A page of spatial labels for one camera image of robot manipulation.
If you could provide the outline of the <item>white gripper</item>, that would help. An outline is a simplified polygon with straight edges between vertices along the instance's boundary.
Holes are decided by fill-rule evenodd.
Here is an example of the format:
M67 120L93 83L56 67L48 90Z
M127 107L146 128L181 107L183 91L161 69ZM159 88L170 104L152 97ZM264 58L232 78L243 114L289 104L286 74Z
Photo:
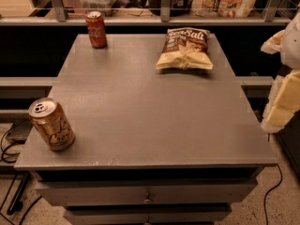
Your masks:
M292 69L300 68L300 13L261 46L264 53L280 53L281 63ZM268 103L262 114L261 128L267 133L282 130L300 110L300 70L285 77L277 75L272 83Z

